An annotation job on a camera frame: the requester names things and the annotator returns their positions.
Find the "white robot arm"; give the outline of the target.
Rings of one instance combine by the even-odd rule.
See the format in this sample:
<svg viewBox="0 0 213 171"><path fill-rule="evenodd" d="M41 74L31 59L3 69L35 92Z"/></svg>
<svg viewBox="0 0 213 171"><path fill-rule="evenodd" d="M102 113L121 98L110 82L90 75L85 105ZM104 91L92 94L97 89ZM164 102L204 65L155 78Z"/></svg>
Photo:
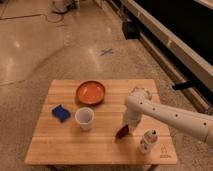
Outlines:
<svg viewBox="0 0 213 171"><path fill-rule="evenodd" d="M213 116L153 102L151 92L145 88L134 88L124 104L124 122L132 128L147 115L213 146Z"/></svg>

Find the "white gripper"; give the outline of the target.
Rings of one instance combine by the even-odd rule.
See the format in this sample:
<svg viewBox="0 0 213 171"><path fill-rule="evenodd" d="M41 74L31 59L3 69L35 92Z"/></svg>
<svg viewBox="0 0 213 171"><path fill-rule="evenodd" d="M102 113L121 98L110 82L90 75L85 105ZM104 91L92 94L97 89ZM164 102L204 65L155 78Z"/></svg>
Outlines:
<svg viewBox="0 0 213 171"><path fill-rule="evenodd" d="M142 119L142 115L126 109L123 113L123 125L127 125L130 132L134 132Z"/></svg>

